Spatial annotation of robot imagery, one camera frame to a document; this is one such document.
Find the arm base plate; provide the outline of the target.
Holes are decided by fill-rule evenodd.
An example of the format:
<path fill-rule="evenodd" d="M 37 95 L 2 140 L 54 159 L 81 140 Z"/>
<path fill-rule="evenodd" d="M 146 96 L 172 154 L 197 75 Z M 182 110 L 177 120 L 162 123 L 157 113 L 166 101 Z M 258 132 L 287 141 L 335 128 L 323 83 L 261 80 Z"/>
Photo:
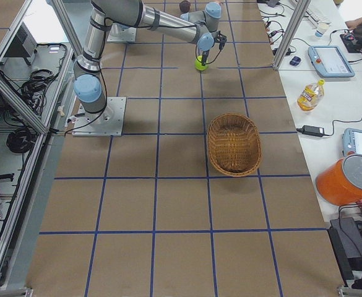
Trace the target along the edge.
<path fill-rule="evenodd" d="M 114 23 L 107 37 L 109 43 L 134 43 L 137 29 Z"/>
<path fill-rule="evenodd" d="M 75 137 L 119 137 L 123 133 L 126 97 L 108 97 L 106 109 L 102 114 L 86 113 L 82 104 L 79 104 L 74 128 L 71 131 Z"/>

